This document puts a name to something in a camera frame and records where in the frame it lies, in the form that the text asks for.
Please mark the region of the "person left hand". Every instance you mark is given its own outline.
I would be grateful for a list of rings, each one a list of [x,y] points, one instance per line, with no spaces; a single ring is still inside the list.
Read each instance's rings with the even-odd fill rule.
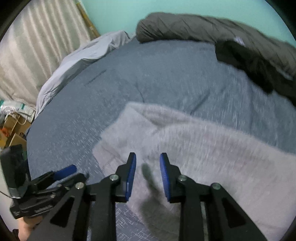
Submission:
[[[22,217],[18,221],[18,238],[20,241],[28,240],[31,232],[34,230],[35,226],[38,225],[43,220],[42,216],[37,216],[34,218]]]

